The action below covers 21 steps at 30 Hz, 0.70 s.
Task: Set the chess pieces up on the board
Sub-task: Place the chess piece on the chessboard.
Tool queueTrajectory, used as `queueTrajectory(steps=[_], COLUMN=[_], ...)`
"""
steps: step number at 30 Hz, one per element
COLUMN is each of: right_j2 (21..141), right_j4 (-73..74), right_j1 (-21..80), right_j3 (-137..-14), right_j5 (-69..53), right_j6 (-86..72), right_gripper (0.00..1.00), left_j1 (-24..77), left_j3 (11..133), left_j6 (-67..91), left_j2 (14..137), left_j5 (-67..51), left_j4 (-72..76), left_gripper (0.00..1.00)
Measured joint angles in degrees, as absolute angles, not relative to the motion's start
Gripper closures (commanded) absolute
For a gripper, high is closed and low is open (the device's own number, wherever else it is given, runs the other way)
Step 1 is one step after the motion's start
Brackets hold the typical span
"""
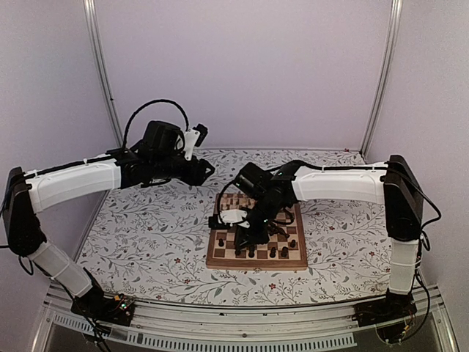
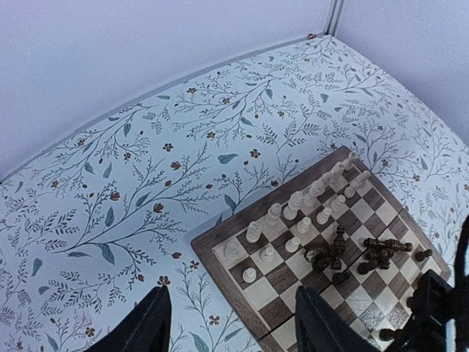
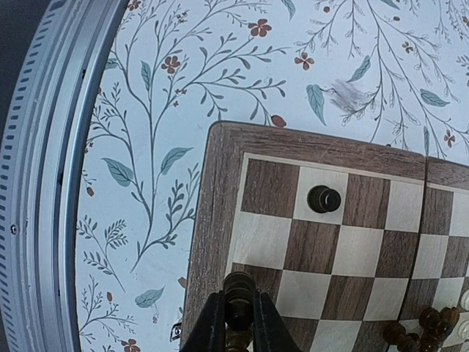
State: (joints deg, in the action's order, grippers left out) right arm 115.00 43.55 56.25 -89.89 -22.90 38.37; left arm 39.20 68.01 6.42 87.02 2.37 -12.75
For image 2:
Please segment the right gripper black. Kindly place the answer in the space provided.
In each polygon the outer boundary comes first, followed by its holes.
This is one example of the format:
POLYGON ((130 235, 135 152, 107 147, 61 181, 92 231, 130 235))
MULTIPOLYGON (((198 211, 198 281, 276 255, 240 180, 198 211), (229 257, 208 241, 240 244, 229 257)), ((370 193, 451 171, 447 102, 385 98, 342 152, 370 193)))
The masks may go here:
POLYGON ((454 350, 468 349, 468 276, 456 278, 451 287, 434 271, 427 271, 407 301, 412 315, 403 329, 395 331, 389 351, 445 351, 450 321, 455 327, 454 350))

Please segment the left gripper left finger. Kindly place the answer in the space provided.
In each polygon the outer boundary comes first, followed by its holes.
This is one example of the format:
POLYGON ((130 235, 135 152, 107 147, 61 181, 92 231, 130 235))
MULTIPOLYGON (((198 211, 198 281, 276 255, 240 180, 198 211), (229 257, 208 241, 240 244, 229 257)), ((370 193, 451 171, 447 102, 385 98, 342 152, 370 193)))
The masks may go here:
POLYGON ((154 287, 114 330, 86 351, 167 351, 170 331, 169 291, 166 287, 154 287))

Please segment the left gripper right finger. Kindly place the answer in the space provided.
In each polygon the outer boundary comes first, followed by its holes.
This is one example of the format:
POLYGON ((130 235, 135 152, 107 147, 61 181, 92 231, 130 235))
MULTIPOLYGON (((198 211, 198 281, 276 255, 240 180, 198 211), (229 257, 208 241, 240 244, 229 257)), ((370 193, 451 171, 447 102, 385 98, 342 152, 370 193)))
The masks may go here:
POLYGON ((299 351, 377 350, 353 331, 314 289, 299 287, 295 299, 295 336, 299 351))

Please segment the dark pawn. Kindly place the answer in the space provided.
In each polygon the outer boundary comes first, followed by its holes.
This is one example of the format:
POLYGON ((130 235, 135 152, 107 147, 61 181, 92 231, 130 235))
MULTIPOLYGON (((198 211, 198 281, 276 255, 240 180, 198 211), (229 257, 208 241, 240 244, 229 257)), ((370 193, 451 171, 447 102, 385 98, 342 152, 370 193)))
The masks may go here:
POLYGON ((414 258, 417 263, 421 263, 425 261, 426 258, 431 257, 432 255, 433 251, 431 249, 426 249, 423 251, 416 252, 414 258))

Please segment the dark piece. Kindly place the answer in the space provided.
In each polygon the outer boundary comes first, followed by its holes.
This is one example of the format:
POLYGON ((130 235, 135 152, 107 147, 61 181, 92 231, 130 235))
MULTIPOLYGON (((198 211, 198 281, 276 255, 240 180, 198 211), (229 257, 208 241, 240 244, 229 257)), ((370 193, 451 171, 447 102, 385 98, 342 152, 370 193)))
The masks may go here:
POLYGON ((392 341, 399 339, 402 336, 402 329, 381 329, 379 332, 379 338, 382 341, 392 341))

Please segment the wooden chess board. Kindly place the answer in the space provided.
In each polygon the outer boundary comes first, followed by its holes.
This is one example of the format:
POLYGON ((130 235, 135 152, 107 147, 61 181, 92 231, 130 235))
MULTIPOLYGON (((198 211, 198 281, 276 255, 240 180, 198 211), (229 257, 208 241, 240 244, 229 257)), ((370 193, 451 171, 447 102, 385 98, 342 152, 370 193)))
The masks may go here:
POLYGON ((263 351, 295 351, 295 294, 318 292, 385 350, 419 279, 450 268, 408 211, 347 147, 194 238, 200 262, 263 351))

